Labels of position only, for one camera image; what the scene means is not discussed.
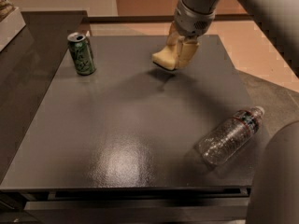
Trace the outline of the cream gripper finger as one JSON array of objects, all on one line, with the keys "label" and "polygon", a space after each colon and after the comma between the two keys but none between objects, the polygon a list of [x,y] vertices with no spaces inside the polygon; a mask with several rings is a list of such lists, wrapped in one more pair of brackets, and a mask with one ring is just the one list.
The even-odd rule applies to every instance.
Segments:
[{"label": "cream gripper finger", "polygon": [[180,36],[174,22],[171,23],[169,28],[169,34],[166,40],[166,47],[170,50],[174,50],[175,52],[180,52]]},{"label": "cream gripper finger", "polygon": [[185,37],[178,41],[178,68],[186,67],[199,47],[197,37]]}]

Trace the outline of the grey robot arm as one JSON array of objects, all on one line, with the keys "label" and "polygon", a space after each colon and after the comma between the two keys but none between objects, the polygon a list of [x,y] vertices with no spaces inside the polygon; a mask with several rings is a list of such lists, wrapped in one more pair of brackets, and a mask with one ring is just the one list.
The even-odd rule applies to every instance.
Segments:
[{"label": "grey robot arm", "polygon": [[[220,0],[178,0],[175,22],[184,36],[196,29]],[[294,73],[299,67],[299,0],[237,0]],[[299,122],[280,129],[255,171],[246,224],[299,224]]]}]

